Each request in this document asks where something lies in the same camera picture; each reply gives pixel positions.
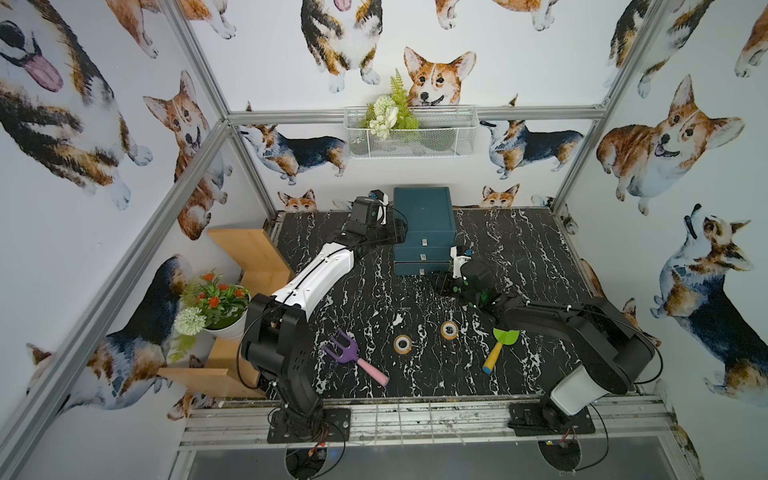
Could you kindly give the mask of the green toy shovel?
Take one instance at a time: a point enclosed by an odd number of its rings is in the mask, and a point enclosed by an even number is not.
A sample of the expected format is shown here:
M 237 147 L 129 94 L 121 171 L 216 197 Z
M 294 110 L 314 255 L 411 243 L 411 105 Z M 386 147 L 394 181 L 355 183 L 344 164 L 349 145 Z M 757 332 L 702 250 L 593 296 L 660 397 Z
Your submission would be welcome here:
M 503 347 L 515 344 L 519 335 L 520 332 L 518 330 L 493 329 L 493 336 L 496 343 L 482 366 L 484 373 L 490 375 L 493 372 Z

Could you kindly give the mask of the fern and white flowers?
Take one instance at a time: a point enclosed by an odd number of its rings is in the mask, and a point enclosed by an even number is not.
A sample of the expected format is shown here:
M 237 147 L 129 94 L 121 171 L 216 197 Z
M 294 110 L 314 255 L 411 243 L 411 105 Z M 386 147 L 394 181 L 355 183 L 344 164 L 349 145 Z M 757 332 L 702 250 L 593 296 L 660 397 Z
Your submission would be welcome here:
M 381 140 L 393 137 L 396 132 L 417 130 L 419 120 L 408 103 L 408 92 L 398 70 L 390 78 L 389 94 L 380 95 L 367 106 L 360 127 Z

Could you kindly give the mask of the teal drawer cabinet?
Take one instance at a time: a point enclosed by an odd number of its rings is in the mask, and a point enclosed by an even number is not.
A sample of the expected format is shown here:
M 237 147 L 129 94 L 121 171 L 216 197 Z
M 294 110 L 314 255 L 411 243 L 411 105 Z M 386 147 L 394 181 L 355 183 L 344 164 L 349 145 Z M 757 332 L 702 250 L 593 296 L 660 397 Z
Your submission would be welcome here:
M 405 240 L 393 247 L 394 273 L 425 276 L 452 269 L 456 223 L 448 187 L 397 187 L 394 209 L 407 221 Z

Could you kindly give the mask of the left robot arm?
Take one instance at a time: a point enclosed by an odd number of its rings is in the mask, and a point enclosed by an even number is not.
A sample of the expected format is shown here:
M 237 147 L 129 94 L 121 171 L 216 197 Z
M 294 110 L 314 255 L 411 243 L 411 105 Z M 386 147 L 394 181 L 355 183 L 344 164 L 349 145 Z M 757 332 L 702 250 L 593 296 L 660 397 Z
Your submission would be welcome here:
M 308 320 L 315 307 L 357 260 L 378 247 L 404 242 L 407 229 L 404 218 L 388 212 L 370 223 L 349 219 L 286 286 L 250 301 L 238 358 L 276 383 L 289 413 L 310 417 L 322 409 L 307 366 L 314 348 Z

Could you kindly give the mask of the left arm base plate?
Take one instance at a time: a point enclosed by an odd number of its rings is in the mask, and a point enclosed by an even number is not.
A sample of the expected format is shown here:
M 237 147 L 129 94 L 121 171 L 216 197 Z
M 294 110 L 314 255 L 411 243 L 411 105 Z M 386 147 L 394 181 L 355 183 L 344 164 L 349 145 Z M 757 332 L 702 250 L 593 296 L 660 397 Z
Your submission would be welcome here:
M 346 442 L 350 436 L 351 414 L 348 408 L 323 408 L 308 416 L 302 416 L 288 408 L 282 408 L 268 420 L 267 442 Z

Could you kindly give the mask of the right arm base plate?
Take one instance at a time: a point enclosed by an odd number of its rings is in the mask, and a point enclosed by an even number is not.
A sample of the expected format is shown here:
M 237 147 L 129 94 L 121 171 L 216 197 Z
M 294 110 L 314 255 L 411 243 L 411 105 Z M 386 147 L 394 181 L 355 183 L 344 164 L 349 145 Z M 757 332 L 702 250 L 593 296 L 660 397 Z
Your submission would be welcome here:
M 577 435 L 596 432 L 593 420 L 586 408 L 569 416 L 547 401 L 518 402 L 508 405 L 508 427 L 519 437 L 546 435 Z

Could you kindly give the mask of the wooden corner shelf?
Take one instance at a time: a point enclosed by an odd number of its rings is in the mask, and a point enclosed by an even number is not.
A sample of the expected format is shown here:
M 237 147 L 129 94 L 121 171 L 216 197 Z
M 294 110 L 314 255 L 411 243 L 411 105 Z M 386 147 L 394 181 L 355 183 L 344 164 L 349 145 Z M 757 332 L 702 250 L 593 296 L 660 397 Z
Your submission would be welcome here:
M 237 283 L 209 271 L 184 290 L 174 330 L 183 337 L 215 337 L 202 367 L 166 367 L 159 375 L 210 397 L 262 399 L 260 373 L 239 358 L 246 319 L 259 294 L 270 295 L 292 280 L 293 270 L 262 229 L 214 229 L 209 236 L 242 269 Z

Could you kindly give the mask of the purple toy garden fork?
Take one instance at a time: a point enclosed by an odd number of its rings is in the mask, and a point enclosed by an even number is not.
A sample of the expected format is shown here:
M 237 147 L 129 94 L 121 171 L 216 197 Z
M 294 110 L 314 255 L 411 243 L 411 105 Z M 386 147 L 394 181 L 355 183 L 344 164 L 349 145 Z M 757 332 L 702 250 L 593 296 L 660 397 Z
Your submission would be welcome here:
M 346 331 L 339 329 L 338 335 L 332 337 L 328 344 L 322 345 L 321 349 L 339 364 L 356 364 L 382 387 L 389 384 L 390 379 L 386 374 L 359 356 L 356 340 Z

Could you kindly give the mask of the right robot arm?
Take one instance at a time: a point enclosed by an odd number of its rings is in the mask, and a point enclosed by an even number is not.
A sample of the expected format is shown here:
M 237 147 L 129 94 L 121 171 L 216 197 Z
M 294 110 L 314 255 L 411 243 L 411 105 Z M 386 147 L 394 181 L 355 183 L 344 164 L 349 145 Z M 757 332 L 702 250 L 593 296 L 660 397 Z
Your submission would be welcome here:
M 500 290 L 487 266 L 468 257 L 433 276 L 438 294 L 474 310 L 497 339 L 522 331 L 570 343 L 580 360 L 547 394 L 542 411 L 574 417 L 606 395 L 624 395 L 656 355 L 651 340 L 603 297 L 575 304 L 528 300 Z

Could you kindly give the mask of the potted red flower plant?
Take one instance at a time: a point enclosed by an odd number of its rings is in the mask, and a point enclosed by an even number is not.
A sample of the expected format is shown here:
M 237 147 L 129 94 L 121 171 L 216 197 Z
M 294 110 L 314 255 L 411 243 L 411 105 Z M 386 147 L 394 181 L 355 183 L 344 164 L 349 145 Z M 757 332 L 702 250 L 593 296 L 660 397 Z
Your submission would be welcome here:
M 251 292 L 242 285 L 225 283 L 221 277 L 208 272 L 185 287 L 181 308 L 173 322 L 176 346 L 171 350 L 169 363 L 182 361 L 202 333 L 226 340 L 241 339 L 244 335 Z

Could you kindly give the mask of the orange tape roll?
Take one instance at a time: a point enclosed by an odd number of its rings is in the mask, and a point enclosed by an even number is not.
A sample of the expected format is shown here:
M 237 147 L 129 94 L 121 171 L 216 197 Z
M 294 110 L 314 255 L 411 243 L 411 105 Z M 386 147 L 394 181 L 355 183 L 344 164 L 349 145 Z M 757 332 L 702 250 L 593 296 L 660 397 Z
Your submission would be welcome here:
M 406 355 L 411 351 L 413 343 L 409 336 L 399 335 L 395 338 L 393 345 L 396 353 Z
M 440 327 L 441 336 L 449 341 L 455 340 L 459 335 L 459 328 L 453 321 L 446 321 Z

